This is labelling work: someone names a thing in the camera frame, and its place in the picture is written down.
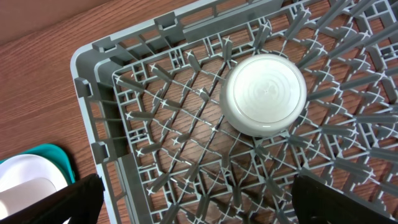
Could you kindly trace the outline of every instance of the white plate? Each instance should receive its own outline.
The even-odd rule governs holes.
[[[61,171],[51,161],[41,156],[23,154],[0,164],[0,192],[39,177],[49,180],[56,191],[68,185]]]

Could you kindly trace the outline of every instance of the plastic dishwasher rack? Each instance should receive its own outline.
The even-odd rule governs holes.
[[[72,76],[111,222],[297,223],[297,174],[393,218],[393,2],[198,1],[78,49]],[[223,120],[218,94],[239,61],[266,53],[301,69],[308,97],[289,129],[259,139]]]

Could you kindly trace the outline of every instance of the wooden table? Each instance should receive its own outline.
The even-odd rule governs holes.
[[[52,143],[68,153],[76,177],[95,173],[70,73],[73,53],[193,1],[111,1],[0,46],[0,159]],[[108,222],[103,207],[98,223]]]

